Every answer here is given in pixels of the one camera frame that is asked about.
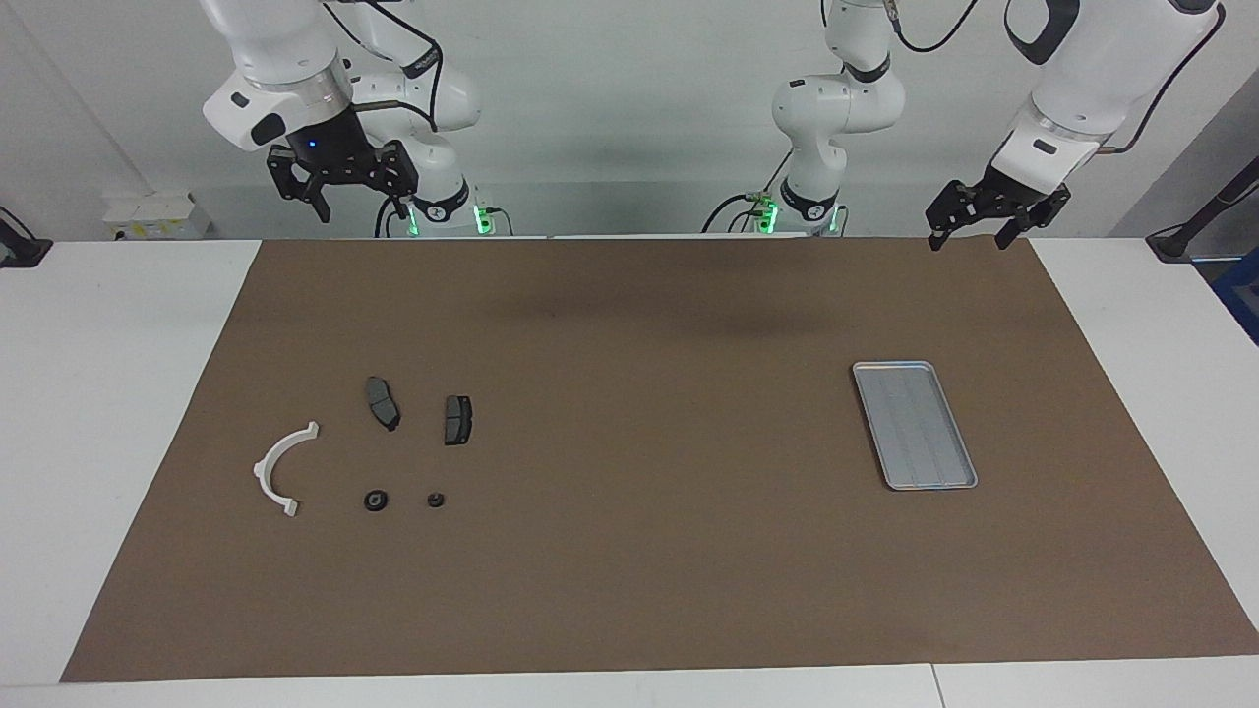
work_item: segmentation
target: white plastic arc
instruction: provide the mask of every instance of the white plastic arc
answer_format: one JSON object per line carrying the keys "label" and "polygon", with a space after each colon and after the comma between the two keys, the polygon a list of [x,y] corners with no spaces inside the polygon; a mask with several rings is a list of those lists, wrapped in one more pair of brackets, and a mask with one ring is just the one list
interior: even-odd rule
{"label": "white plastic arc", "polygon": [[311,421],[310,425],[306,426],[306,430],[300,430],[281,438],[279,442],[277,442],[267,452],[267,455],[253,466],[253,476],[258,477],[258,484],[262,485],[262,493],[276,504],[283,506],[285,515],[287,517],[297,514],[297,500],[276,494],[276,490],[271,486],[271,472],[274,471],[276,462],[279,461],[285,452],[288,452],[295,446],[301,445],[307,440],[315,440],[316,437],[319,437],[319,423]]}

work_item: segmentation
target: metal tray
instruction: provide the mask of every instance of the metal tray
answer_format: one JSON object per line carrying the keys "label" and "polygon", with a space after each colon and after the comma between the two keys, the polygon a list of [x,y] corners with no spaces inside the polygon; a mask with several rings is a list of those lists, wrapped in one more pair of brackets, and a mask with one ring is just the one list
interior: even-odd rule
{"label": "metal tray", "polygon": [[889,486],[940,490],[978,484],[934,367],[860,362],[852,375]]}

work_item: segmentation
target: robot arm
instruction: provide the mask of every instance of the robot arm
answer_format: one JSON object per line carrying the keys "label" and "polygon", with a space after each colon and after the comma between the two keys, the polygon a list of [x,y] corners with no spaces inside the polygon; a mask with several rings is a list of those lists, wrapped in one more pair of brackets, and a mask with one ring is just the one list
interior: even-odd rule
{"label": "robot arm", "polygon": [[[443,76],[436,43],[421,42],[375,3],[340,1],[355,4],[368,49],[392,57],[397,71],[351,79],[319,0],[200,0],[237,64],[205,103],[206,120],[243,150],[286,139],[287,146],[272,145],[267,157],[276,186],[285,199],[311,204],[325,223],[330,208],[324,185],[361,184],[392,198],[400,218],[409,215],[407,203],[414,203],[433,223],[453,226],[471,189],[453,149],[433,128],[476,123],[481,110],[475,87],[457,72]],[[415,0],[388,5],[402,21],[419,24]],[[436,103],[438,110],[433,125],[405,111],[356,111],[385,101],[426,108]]]}
{"label": "robot arm", "polygon": [[[405,146],[421,185],[412,197],[422,229],[454,229],[477,223],[475,188],[468,185],[454,147],[436,135],[472,127],[481,118],[481,98],[472,79],[446,67],[439,49],[421,47],[415,35],[368,5],[358,5],[363,40],[375,52],[392,57],[397,69],[366,73],[354,79],[356,103],[403,101],[428,106],[437,83],[433,125],[415,113],[379,111],[363,113],[363,126],[375,140],[398,136]],[[413,26],[423,26],[423,13],[415,0],[392,4],[390,11]]]}
{"label": "robot arm", "polygon": [[782,229],[821,233],[830,224],[847,168],[836,136],[884,130],[900,118],[905,87],[890,68],[891,35],[883,0],[836,0],[826,42],[842,71],[778,88],[774,123],[792,141],[784,176],[772,188]]}
{"label": "robot arm", "polygon": [[1015,47],[1044,66],[1040,82],[983,179],[973,186],[951,181],[927,209],[933,249],[983,219],[1008,219],[997,234],[1001,248],[1049,226],[1071,197],[1066,178],[1216,23],[1216,0],[1044,1],[1050,18],[1037,38],[1020,38],[1008,16],[1006,23]]}

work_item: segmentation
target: small black nut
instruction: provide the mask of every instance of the small black nut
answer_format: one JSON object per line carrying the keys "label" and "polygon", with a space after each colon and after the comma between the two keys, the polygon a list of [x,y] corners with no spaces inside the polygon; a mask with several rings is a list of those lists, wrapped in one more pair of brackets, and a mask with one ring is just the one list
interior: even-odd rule
{"label": "small black nut", "polygon": [[363,506],[368,511],[380,511],[389,505],[389,495],[383,489],[373,489],[363,498]]}

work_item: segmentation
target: black cable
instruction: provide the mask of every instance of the black cable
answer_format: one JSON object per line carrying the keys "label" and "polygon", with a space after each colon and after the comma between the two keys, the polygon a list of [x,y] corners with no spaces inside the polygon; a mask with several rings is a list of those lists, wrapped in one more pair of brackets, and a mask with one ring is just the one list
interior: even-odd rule
{"label": "black cable", "polygon": [[407,219],[399,217],[398,212],[390,212],[389,213],[389,218],[385,219],[385,238],[393,238],[393,232],[389,229],[389,227],[393,226],[393,222],[394,222],[395,218],[399,222],[405,222],[407,220]]}
{"label": "black cable", "polygon": [[0,207],[0,213],[4,213],[4,215],[9,217],[9,220],[11,220],[13,223],[15,223],[19,227],[21,227],[21,231],[26,232],[26,236],[29,236],[31,241],[38,241],[39,239],[39,237],[35,236],[35,232],[30,231],[30,227],[28,227],[26,224],[24,224],[21,222],[21,219],[19,219],[16,217],[16,214],[14,214],[13,212],[10,212],[9,209],[5,209],[4,207]]}
{"label": "black cable", "polygon": [[[791,154],[792,151],[788,150],[787,154],[783,155],[783,161],[778,163],[778,169],[774,170],[774,174],[769,175],[769,181],[765,183],[764,189],[762,189],[760,191],[769,191],[769,188],[774,185],[774,180],[778,179],[778,175],[782,174],[783,168],[787,166],[787,160],[791,160]],[[743,219],[743,226],[739,227],[739,233],[743,233],[744,231],[748,229],[748,222],[750,220],[752,220],[752,214],[749,214]]]}
{"label": "black cable", "polygon": [[716,218],[719,215],[721,215],[721,212],[724,212],[726,209],[726,207],[729,207],[730,204],[734,204],[735,202],[750,202],[750,199],[748,199],[747,194],[735,194],[734,197],[730,197],[725,202],[721,202],[718,205],[718,208],[713,209],[713,213],[709,214],[709,218],[708,218],[706,222],[704,222],[704,228],[700,229],[700,233],[708,233],[708,229],[713,226],[713,222],[715,222]]}
{"label": "black cable", "polygon": [[895,4],[889,5],[890,10],[888,15],[889,18],[891,18],[891,29],[896,33],[896,38],[900,39],[900,43],[905,45],[905,49],[909,49],[910,52],[917,52],[919,54],[930,54],[932,52],[939,49],[940,47],[944,47],[946,44],[949,43],[949,40],[953,39],[953,35],[956,35],[958,30],[962,29],[962,25],[966,24],[967,18],[971,16],[971,11],[974,10],[974,6],[978,4],[980,0],[971,0],[971,4],[966,6],[966,11],[962,13],[961,18],[958,18],[957,24],[953,25],[953,29],[951,29],[948,34],[944,35],[944,39],[940,39],[939,42],[932,44],[930,47],[917,47],[908,39],[905,39],[905,33],[900,29],[900,15],[898,14],[899,11],[895,9],[896,8]]}
{"label": "black cable", "polygon": [[355,103],[353,106],[355,113],[366,113],[369,111],[388,111],[390,108],[403,108],[410,111],[412,113],[419,113],[422,118],[428,122],[428,127],[437,132],[437,123],[433,121],[431,113],[424,112],[419,106],[413,106],[403,101],[371,101],[369,103]]}
{"label": "black cable", "polygon": [[385,209],[389,208],[392,202],[392,197],[385,197],[385,200],[380,203],[380,210],[376,212],[376,228],[371,232],[371,238],[380,238],[380,222],[385,218]]}
{"label": "black cable", "polygon": [[1163,87],[1158,89],[1158,93],[1155,96],[1155,100],[1149,103],[1149,108],[1146,110],[1146,117],[1141,118],[1141,125],[1137,126],[1137,132],[1132,135],[1132,140],[1129,140],[1128,144],[1124,145],[1123,147],[1103,147],[1098,150],[1098,155],[1123,155],[1124,152],[1132,150],[1133,146],[1137,145],[1137,141],[1141,140],[1141,136],[1146,132],[1146,126],[1149,125],[1149,118],[1155,117],[1155,111],[1158,108],[1158,103],[1162,102],[1163,96],[1167,94],[1167,89],[1171,88],[1172,83],[1176,82],[1176,77],[1178,77],[1180,73],[1185,71],[1185,67],[1187,67],[1188,63],[1194,60],[1194,57],[1196,57],[1197,53],[1201,52],[1202,48],[1206,47],[1209,42],[1211,42],[1215,34],[1220,31],[1220,28],[1224,26],[1224,20],[1229,15],[1228,10],[1224,9],[1222,4],[1216,5],[1215,10],[1217,15],[1217,18],[1215,19],[1215,26],[1211,28],[1211,31],[1206,33],[1206,37],[1202,38],[1202,42],[1199,42],[1197,47],[1195,47],[1194,50],[1188,53],[1188,55],[1181,59],[1181,63],[1176,67],[1176,71],[1173,71],[1171,76],[1167,77],[1167,81],[1163,82]]}
{"label": "black cable", "polygon": [[355,44],[358,44],[359,47],[361,47],[364,52],[366,52],[368,54],[371,54],[373,57],[375,57],[378,59],[384,59],[385,62],[390,62],[390,63],[393,62],[392,57],[385,57],[380,52],[376,52],[371,47],[368,47],[366,44],[364,44],[361,39],[359,39],[358,37],[355,37],[355,34],[350,30],[350,28],[346,26],[346,24],[344,21],[341,21],[341,18],[337,16],[337,14],[335,11],[332,11],[332,8],[329,8],[327,5],[324,5],[324,9],[327,11],[329,15],[332,16],[332,21],[336,23],[336,26],[341,28],[341,31],[344,31],[345,35],[350,38],[350,42],[354,42]]}
{"label": "black cable", "polygon": [[[437,116],[437,87],[442,83],[442,67],[446,66],[446,52],[442,50],[442,45],[438,44],[437,40],[433,39],[432,37],[429,37],[429,35],[424,34],[423,31],[421,31],[421,30],[415,29],[414,26],[412,26],[412,24],[408,23],[407,20],[404,20],[404,19],[399,18],[398,15],[390,13],[389,10],[385,10],[384,8],[381,8],[380,3],[376,3],[375,0],[365,0],[365,1],[366,1],[366,4],[368,4],[369,8],[371,8],[373,10],[375,10],[378,13],[380,13],[381,15],[384,15],[385,18],[388,18],[390,21],[393,21],[395,25],[398,25],[398,26],[405,29],[407,31],[414,34],[415,37],[423,39],[424,42],[427,42],[433,48],[434,52],[437,52],[437,66],[433,69],[433,88],[428,93],[428,115],[429,116]],[[433,123],[433,132],[437,132],[437,123],[436,122]]]}
{"label": "black cable", "polygon": [[739,219],[744,219],[744,222],[743,222],[743,227],[739,228],[738,233],[743,233],[743,232],[748,231],[748,219],[750,219],[752,217],[755,217],[755,215],[757,215],[757,210],[755,209],[748,209],[747,212],[743,212],[742,214],[735,214],[734,218],[730,219],[730,226],[728,226],[725,228],[725,232],[726,233],[735,233],[735,231],[734,231],[734,222],[737,222]]}
{"label": "black cable", "polygon": [[504,209],[502,207],[486,207],[485,213],[502,214],[504,217],[507,217],[507,233],[510,236],[516,236],[516,227],[511,226],[511,214],[509,214],[506,209]]}
{"label": "black cable", "polygon": [[844,224],[840,226],[840,236],[838,236],[840,238],[844,238],[844,234],[847,233],[849,231],[849,214],[851,214],[851,212],[849,212],[849,208],[844,204],[841,204],[838,208],[844,209]]}

